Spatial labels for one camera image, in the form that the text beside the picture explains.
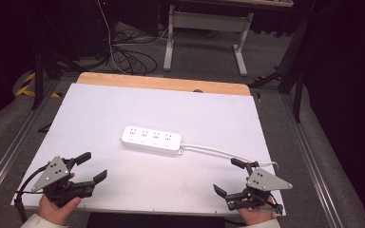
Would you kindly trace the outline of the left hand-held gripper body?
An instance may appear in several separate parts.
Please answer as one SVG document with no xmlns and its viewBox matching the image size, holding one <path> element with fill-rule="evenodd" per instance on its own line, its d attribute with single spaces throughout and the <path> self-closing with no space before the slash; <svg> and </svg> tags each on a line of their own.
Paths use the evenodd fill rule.
<svg viewBox="0 0 365 228">
<path fill-rule="evenodd" d="M 79 183 L 70 181 L 71 169 L 76 164 L 74 159 L 67 160 L 55 156 L 43 169 L 42 175 L 31 187 L 31 192 L 37 193 L 42 190 L 43 194 L 59 207 L 76 197 L 91 197 L 95 188 L 93 180 Z"/>
</svg>

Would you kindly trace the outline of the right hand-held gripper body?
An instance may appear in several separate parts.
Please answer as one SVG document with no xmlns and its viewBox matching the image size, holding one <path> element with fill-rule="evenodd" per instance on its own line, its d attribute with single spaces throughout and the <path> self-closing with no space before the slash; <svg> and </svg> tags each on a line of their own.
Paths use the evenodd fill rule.
<svg viewBox="0 0 365 228">
<path fill-rule="evenodd" d="M 256 209 L 263 205 L 269 205 L 272 210 L 282 210 L 283 206 L 281 204 L 275 200 L 269 200 L 273 197 L 272 192 L 292 189 L 293 185 L 260 168 L 257 161 L 245 163 L 246 167 L 244 169 L 247 171 L 248 180 L 245 188 L 240 193 L 227 194 L 225 201 L 228 209 Z"/>
</svg>

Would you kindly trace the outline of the person's right hand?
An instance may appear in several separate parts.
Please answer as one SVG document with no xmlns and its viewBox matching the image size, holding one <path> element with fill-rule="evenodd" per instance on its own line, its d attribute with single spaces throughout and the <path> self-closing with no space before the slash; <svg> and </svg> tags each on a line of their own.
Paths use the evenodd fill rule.
<svg viewBox="0 0 365 228">
<path fill-rule="evenodd" d="M 273 219 L 273 215 L 269 213 L 271 207 L 269 205 L 263 205 L 259 208 L 249 210 L 247 208 L 240 208 L 238 210 L 240 216 L 244 222 L 250 225 L 256 225 L 265 221 Z"/>
</svg>

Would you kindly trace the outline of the person's left hand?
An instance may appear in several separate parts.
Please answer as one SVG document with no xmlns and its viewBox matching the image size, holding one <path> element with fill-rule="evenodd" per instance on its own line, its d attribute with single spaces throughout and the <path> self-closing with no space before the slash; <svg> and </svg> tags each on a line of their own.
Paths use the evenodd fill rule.
<svg viewBox="0 0 365 228">
<path fill-rule="evenodd" d="M 67 218 L 76 210 L 81 201 L 81 198 L 76 197 L 66 205 L 59 207 L 51 202 L 46 195 L 43 195 L 39 200 L 38 215 L 55 225 L 65 226 Z"/>
</svg>

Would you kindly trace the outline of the white power strip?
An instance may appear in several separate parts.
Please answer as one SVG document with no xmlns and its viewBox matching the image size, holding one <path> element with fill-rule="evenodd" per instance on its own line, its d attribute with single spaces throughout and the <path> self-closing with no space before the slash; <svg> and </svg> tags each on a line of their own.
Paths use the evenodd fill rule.
<svg viewBox="0 0 365 228">
<path fill-rule="evenodd" d="M 125 147 L 169 155 L 181 155 L 182 141 L 180 134 L 137 126 L 127 126 L 121 135 Z"/>
</svg>

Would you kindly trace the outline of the white board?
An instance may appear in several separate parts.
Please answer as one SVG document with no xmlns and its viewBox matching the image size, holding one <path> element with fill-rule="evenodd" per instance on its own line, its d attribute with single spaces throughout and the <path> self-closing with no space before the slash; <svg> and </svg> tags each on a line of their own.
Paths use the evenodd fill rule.
<svg viewBox="0 0 365 228">
<path fill-rule="evenodd" d="M 123 146 L 127 126 L 178 133 L 181 155 Z M 25 177 L 55 156 L 91 159 L 74 167 L 76 181 L 107 177 L 83 209 L 125 213 L 225 216 L 229 209 L 213 188 L 244 189 L 247 173 L 231 157 L 271 160 L 250 96 L 73 84 Z"/>
</svg>

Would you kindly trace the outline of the black metal stand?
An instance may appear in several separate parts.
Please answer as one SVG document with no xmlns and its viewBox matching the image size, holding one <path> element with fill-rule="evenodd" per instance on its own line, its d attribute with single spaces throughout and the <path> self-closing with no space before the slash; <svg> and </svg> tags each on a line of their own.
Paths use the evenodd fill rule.
<svg viewBox="0 0 365 228">
<path fill-rule="evenodd" d="M 64 64 L 66 67 L 69 67 L 73 71 L 79 73 L 86 72 L 85 68 L 77 65 L 68 57 L 58 51 L 49 48 L 38 50 L 35 53 L 34 58 L 35 97 L 32 110 L 35 110 L 43 102 L 44 99 L 44 73 L 46 73 L 49 78 L 53 80 L 59 80 L 62 77 L 59 63 Z"/>
<path fill-rule="evenodd" d="M 273 80 L 280 78 L 281 81 L 278 86 L 278 92 L 280 94 L 288 94 L 294 87 L 295 98 L 292 105 L 292 113 L 297 123 L 300 123 L 299 111 L 302 88 L 304 85 L 304 76 L 302 73 L 302 64 L 299 52 L 300 48 L 303 46 L 303 37 L 306 33 L 308 24 L 308 19 L 304 18 L 301 20 L 276 71 L 265 78 L 256 80 L 254 83 L 249 85 L 250 88 L 256 88 L 264 86 Z"/>
</svg>

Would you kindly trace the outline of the yellow black floor tape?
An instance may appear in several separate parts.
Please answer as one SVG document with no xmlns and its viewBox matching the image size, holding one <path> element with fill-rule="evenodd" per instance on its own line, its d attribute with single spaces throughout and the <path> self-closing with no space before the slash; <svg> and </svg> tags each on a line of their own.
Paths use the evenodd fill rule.
<svg viewBox="0 0 365 228">
<path fill-rule="evenodd" d="M 35 92 L 32 90 L 29 90 L 29 86 L 31 84 L 31 81 L 35 78 L 35 73 L 31 72 L 26 79 L 24 80 L 24 82 L 22 83 L 22 85 L 20 86 L 20 88 L 18 89 L 18 91 L 16 92 L 17 96 L 30 96 L 30 97 L 34 97 L 35 96 Z"/>
</svg>

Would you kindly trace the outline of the wooden desk top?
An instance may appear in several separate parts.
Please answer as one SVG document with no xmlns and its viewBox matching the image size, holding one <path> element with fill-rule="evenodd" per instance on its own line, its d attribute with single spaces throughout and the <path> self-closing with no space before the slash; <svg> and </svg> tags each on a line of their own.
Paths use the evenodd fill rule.
<svg viewBox="0 0 365 228">
<path fill-rule="evenodd" d="M 254 4 L 260 6 L 292 7 L 293 0 L 181 0 L 205 3 Z"/>
</svg>

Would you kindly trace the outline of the aluminium floor rail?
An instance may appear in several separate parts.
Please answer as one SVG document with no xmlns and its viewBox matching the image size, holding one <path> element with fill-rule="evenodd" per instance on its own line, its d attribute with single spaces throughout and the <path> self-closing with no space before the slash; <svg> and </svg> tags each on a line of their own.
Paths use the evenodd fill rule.
<svg viewBox="0 0 365 228">
<path fill-rule="evenodd" d="M 57 80 L 45 82 L 43 99 L 36 108 L 33 108 L 34 97 L 16 96 L 14 102 L 0 111 L 0 185 L 58 84 Z"/>
<path fill-rule="evenodd" d="M 291 123 L 295 129 L 296 135 L 300 143 L 301 155 L 309 172 L 309 176 L 316 189 L 318 199 L 324 211 L 325 217 L 327 218 L 327 221 L 330 225 L 330 228 L 343 228 L 342 221 L 338 216 L 333 199 L 330 195 L 327 184 L 321 175 L 310 144 L 306 139 L 303 128 L 301 124 L 296 121 L 295 115 L 292 112 L 290 97 L 288 95 L 282 95 L 281 99 L 290 117 Z"/>
</svg>

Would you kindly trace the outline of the white metal desk frame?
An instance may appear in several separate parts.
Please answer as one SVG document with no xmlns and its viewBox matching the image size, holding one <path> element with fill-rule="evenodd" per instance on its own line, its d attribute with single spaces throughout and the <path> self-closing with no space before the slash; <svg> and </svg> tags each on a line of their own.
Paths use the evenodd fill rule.
<svg viewBox="0 0 365 228">
<path fill-rule="evenodd" d="M 242 56 L 242 49 L 245 44 L 254 14 L 249 12 L 244 17 L 227 15 L 214 15 L 194 12 L 176 11 L 176 7 L 171 5 L 168 13 L 167 43 L 163 62 L 163 70 L 169 71 L 173 58 L 173 35 L 174 29 L 207 29 L 215 31 L 239 32 L 239 42 L 232 46 L 240 76 L 248 75 L 246 65 Z"/>
</svg>

